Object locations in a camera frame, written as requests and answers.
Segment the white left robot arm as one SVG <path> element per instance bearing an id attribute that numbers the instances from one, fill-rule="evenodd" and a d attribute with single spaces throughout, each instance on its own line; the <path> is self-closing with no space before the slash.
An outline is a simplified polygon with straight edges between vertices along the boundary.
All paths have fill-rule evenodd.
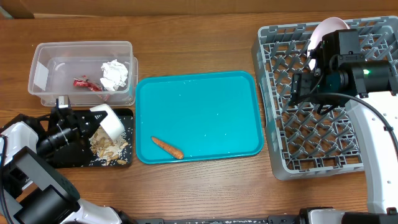
<path id="1" fill-rule="evenodd" d="M 1 128 L 1 215 L 8 223 L 135 223 L 121 210 L 83 200 L 57 170 L 92 160 L 98 128 L 112 140 L 124 132 L 109 105 L 73 110 L 68 96 L 49 114 L 19 114 Z"/>

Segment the white tissue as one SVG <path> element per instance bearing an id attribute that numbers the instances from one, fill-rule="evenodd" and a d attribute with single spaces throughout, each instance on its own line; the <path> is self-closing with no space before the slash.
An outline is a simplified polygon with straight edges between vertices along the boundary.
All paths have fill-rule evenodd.
<path id="1" fill-rule="evenodd" d="M 103 63 L 101 66 L 103 77 L 100 82 L 106 91 L 117 91 L 120 87 L 126 86 L 129 71 L 126 66 L 116 59 Z"/>

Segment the red snack wrapper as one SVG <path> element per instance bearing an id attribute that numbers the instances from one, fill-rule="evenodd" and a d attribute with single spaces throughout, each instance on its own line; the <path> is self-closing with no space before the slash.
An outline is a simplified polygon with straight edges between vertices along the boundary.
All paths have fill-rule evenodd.
<path id="1" fill-rule="evenodd" d="M 91 91 L 102 91 L 102 87 L 100 85 L 91 82 L 85 75 L 79 78 L 74 78 L 73 86 L 86 87 Z"/>

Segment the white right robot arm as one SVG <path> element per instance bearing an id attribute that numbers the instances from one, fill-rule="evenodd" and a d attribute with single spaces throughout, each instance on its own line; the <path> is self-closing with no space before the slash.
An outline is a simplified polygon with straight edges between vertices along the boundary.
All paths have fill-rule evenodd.
<path id="1" fill-rule="evenodd" d="M 361 151 L 366 213 L 305 208 L 299 223 L 397 223 L 397 74 L 387 60 L 366 60 L 356 29 L 325 34 L 310 56 L 315 68 L 297 73 L 289 105 L 301 102 L 346 108 Z"/>

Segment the white bowl with food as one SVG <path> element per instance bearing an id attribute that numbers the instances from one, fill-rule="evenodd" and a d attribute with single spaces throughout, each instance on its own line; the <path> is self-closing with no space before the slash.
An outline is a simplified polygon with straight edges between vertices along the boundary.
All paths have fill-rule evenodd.
<path id="1" fill-rule="evenodd" d="M 116 113 L 109 105 L 107 104 L 98 105 L 90 108 L 90 111 L 107 112 L 105 119 L 102 120 L 102 122 L 100 122 L 100 126 L 104 129 L 105 133 L 109 136 L 109 138 L 112 141 L 116 141 L 121 137 L 122 133 L 125 131 L 124 125 L 122 124 Z"/>

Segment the orange carrot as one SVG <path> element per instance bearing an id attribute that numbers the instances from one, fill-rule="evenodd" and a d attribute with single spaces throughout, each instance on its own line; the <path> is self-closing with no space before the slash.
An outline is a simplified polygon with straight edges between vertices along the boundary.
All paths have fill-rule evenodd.
<path id="1" fill-rule="evenodd" d="M 151 137 L 152 141 L 159 146 L 161 149 L 163 149 L 164 151 L 166 151 L 167 153 L 169 153 L 172 157 L 178 159 L 178 160 L 182 160 L 184 158 L 184 153 L 177 149 L 176 147 L 167 144 L 166 142 L 152 136 Z"/>

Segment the large white plate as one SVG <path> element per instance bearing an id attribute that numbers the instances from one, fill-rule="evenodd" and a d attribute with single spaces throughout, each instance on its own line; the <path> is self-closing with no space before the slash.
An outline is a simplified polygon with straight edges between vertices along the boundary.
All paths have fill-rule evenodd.
<path id="1" fill-rule="evenodd" d="M 343 29 L 349 29 L 349 25 L 338 17 L 329 17 L 319 23 L 311 35 L 310 43 L 307 48 L 307 56 L 310 57 L 311 50 L 315 50 L 319 43 L 323 42 L 322 38 L 324 35 Z"/>

